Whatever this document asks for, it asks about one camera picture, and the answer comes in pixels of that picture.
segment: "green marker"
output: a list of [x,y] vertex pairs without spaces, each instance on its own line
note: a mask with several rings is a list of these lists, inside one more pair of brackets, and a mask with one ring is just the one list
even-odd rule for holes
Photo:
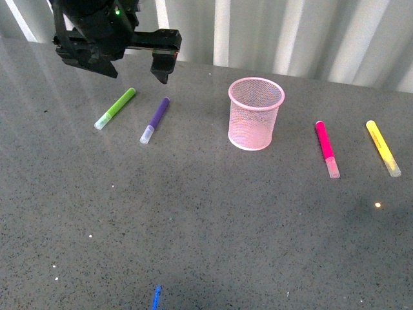
[[112,105],[101,118],[99,118],[99,121],[95,123],[95,128],[101,130],[135,94],[136,90],[134,88],[131,87],[128,89],[122,97],[120,97],[115,104]]

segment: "purple marker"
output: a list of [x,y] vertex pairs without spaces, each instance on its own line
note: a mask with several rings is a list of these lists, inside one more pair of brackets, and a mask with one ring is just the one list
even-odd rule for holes
[[169,106],[169,98],[165,97],[162,99],[161,104],[158,106],[154,116],[150,120],[148,127],[145,129],[143,135],[141,136],[140,142],[143,144],[148,144],[150,137],[154,133],[157,124],[162,118],[163,113],[165,113],[166,108]]

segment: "robotic arm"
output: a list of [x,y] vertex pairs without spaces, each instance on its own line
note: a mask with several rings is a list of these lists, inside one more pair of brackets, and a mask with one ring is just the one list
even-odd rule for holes
[[[182,37],[178,30],[135,32],[139,0],[50,0],[56,52],[67,65],[117,77],[111,61],[127,48],[152,50],[151,73],[163,84],[173,73]],[[66,30],[65,14],[75,25]]]

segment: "marker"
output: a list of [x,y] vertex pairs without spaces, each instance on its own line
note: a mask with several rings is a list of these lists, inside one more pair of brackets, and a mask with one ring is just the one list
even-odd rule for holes
[[377,150],[379,151],[381,155],[381,158],[383,158],[383,161],[385,162],[385,165],[390,175],[393,177],[401,176],[401,171],[399,169],[399,166],[394,160],[394,157],[392,153],[390,152],[390,149],[388,148],[386,141],[381,135],[380,130],[378,129],[376,125],[376,122],[368,121],[366,123],[366,127],[367,127],[368,132],[372,136],[374,144],[376,145]]
[[152,310],[156,310],[157,308],[157,300],[159,299],[159,295],[161,294],[161,287],[157,286],[155,290],[155,297],[154,297],[154,303],[152,304]]
[[95,128],[97,130],[101,130],[135,94],[136,90],[134,88],[131,87],[128,89],[122,97],[120,97],[115,104],[112,105],[101,118],[99,118],[99,120],[95,123]]
[[330,178],[337,179],[340,177],[340,172],[338,171],[333,149],[331,147],[330,140],[328,139],[327,130],[322,121],[318,121],[316,123],[316,130]]
[[159,121],[162,118],[162,115],[165,113],[166,108],[169,106],[169,98],[165,97],[162,99],[161,104],[158,106],[156,109],[156,112],[154,116],[152,116],[152,119],[150,120],[149,125],[146,127],[143,135],[141,136],[140,142],[143,144],[148,144],[150,137],[154,133],[157,124],[159,124]]

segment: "blue marker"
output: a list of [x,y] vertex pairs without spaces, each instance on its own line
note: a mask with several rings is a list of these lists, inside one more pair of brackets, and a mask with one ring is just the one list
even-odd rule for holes
[[155,297],[154,297],[154,303],[152,305],[152,310],[156,310],[157,308],[157,300],[159,299],[159,295],[161,294],[161,287],[157,286],[155,290]]
[[141,136],[140,142],[143,144],[147,144],[149,142],[150,137],[154,133],[157,124],[162,118],[163,113],[165,112],[166,108],[169,106],[169,98],[165,97],[162,99],[161,104],[158,106],[154,116],[150,120],[149,125],[146,127],[143,135]]

